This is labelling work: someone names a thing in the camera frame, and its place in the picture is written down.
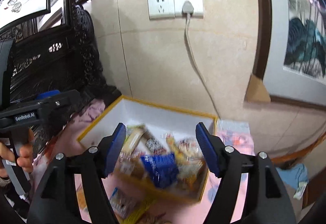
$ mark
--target white outlet plate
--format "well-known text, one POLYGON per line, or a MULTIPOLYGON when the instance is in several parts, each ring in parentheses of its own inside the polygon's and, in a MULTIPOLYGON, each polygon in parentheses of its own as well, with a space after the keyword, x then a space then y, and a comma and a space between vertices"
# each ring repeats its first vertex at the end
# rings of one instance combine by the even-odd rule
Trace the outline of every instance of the white outlet plate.
POLYGON ((203 0, 174 0, 175 17, 183 16, 182 7, 185 1, 190 1, 192 6, 194 7, 194 13, 192 16, 204 17, 203 0))
POLYGON ((149 19, 175 17, 174 0, 148 0, 149 19))

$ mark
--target light blue fabric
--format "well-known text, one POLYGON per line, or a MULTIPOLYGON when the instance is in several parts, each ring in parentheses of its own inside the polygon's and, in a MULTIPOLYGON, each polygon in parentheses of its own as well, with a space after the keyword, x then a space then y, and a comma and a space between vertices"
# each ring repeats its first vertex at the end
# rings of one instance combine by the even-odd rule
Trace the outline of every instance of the light blue fabric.
POLYGON ((282 181, 294 189, 298 189, 299 182, 309 182, 308 180, 308 169, 303 163, 299 163, 291 169, 282 170, 276 168, 278 174, 280 175, 282 181))

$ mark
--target cardboard box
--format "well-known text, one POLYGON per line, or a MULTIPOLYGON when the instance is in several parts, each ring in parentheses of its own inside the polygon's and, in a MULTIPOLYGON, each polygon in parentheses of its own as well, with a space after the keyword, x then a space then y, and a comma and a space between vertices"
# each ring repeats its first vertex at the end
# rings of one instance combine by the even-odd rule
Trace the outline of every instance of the cardboard box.
MULTIPOLYGON (((217 117, 211 114, 167 107, 121 96, 94 120, 78 137, 78 141, 85 148, 97 146, 102 138, 112 135, 120 122, 126 126, 145 124, 146 128, 156 139, 162 134, 171 132, 177 140, 186 137, 195 137, 195 128, 199 122, 203 122, 208 131, 214 135, 217 117)), ((117 171, 114 173, 156 198, 172 199, 184 203, 196 203, 202 199, 208 172, 208 167, 205 166, 204 172, 201 175, 199 190, 192 197, 170 193, 165 189, 157 189, 148 180, 138 180, 117 171)))

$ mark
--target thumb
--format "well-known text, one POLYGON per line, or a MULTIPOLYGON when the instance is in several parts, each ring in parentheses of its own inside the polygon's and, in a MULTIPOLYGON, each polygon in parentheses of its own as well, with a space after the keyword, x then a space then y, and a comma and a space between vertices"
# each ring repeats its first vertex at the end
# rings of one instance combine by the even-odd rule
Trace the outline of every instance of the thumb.
POLYGON ((11 162, 15 161, 14 153, 9 150, 2 142, 0 142, 0 157, 11 162))

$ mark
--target silver bolt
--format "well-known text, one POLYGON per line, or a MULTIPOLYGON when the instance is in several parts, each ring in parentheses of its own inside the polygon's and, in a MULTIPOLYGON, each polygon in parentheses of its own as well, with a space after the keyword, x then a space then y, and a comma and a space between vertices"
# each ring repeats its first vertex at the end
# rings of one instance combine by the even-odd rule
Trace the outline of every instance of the silver bolt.
POLYGON ((232 152, 234 152, 234 148, 232 146, 226 146, 225 151, 228 153, 232 153, 232 152))
POLYGON ((262 158, 262 159, 266 159, 267 158, 267 153, 262 151, 262 152, 259 153, 259 157, 262 158))
POLYGON ((88 149, 88 152, 89 153, 96 153, 98 151, 98 148, 97 147, 90 147, 89 149, 88 149))
POLYGON ((63 153, 58 153, 58 154, 55 156, 55 158, 56 158, 57 160, 61 160, 63 157, 64 157, 63 153))

